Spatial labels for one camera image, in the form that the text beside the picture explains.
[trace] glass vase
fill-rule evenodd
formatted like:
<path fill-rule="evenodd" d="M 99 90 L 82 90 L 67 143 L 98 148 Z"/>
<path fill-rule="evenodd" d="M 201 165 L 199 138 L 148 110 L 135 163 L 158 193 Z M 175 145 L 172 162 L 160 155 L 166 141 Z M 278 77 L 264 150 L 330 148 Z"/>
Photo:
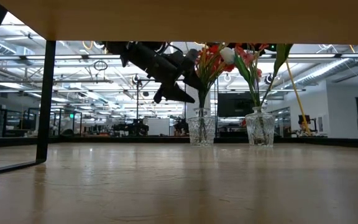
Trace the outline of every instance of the glass vase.
<path fill-rule="evenodd" d="M 264 112 L 265 107 L 256 106 L 252 109 L 254 113 L 246 116 L 249 144 L 273 147 L 274 115 Z"/>
<path fill-rule="evenodd" d="M 211 146 L 215 137 L 215 119 L 210 117 L 210 109 L 195 108 L 195 118 L 189 118 L 190 144 Z"/>

